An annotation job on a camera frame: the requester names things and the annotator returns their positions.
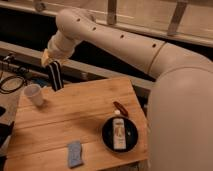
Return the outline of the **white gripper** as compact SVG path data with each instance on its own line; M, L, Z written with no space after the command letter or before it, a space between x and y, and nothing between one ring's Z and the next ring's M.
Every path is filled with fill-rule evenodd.
M53 41L50 41L41 57L41 65L46 67L51 62L57 61L60 66L63 66L71 55L71 51L63 51L58 48Z

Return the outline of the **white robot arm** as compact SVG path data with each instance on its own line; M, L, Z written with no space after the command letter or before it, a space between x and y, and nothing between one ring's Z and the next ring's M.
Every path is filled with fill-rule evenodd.
M213 171L213 61L166 43L97 24L67 8L42 64L65 62L87 41L156 80L148 98L149 171Z

